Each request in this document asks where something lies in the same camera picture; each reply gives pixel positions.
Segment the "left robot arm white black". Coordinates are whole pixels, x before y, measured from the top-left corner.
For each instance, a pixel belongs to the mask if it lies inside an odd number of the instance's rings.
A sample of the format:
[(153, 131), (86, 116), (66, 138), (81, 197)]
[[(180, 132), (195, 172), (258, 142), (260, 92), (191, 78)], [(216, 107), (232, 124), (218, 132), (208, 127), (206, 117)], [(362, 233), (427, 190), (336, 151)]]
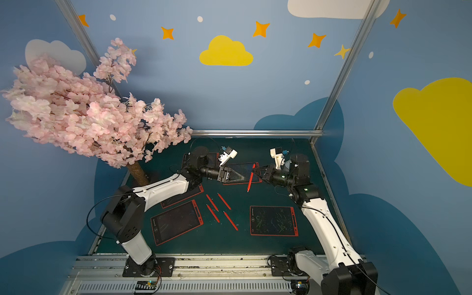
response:
[(141, 233), (146, 211), (198, 187), (203, 178), (227, 183), (232, 170), (225, 164), (236, 156), (237, 151), (228, 146), (214, 162), (209, 162), (208, 149), (199, 146), (186, 155), (178, 173), (133, 189), (123, 186), (118, 195), (111, 197), (100, 221), (128, 254), (127, 266), (135, 269), (135, 277), (158, 274), (156, 255)]

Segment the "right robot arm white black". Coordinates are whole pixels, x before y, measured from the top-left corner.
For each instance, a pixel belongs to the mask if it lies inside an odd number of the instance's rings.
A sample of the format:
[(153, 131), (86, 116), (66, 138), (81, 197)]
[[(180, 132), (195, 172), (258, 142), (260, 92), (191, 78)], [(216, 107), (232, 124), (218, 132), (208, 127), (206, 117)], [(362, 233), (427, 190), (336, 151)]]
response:
[(263, 182), (288, 190), (289, 198), (300, 208), (313, 227), (323, 248), (325, 259), (303, 247), (288, 256), (290, 269), (297, 275), (313, 279), (324, 295), (377, 295), (378, 271), (364, 262), (342, 233), (329, 211), (321, 190), (310, 180), (310, 162), (303, 154), (286, 160), (280, 148), (270, 150), (274, 163), (254, 168)]

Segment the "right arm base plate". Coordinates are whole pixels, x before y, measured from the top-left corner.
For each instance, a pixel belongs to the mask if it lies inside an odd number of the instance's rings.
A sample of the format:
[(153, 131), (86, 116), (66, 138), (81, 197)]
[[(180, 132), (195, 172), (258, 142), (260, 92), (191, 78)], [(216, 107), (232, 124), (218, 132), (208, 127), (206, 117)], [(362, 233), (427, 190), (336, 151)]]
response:
[(300, 270), (290, 268), (286, 256), (270, 255), (267, 258), (267, 265), (273, 277), (306, 277), (307, 274)]

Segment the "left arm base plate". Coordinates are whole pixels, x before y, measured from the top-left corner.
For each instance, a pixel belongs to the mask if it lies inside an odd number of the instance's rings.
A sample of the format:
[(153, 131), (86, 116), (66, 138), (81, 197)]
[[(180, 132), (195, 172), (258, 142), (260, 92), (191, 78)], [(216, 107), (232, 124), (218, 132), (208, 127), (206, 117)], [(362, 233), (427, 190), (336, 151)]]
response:
[(175, 266), (175, 258), (151, 256), (144, 264), (138, 265), (132, 258), (125, 263), (123, 277), (171, 277)]

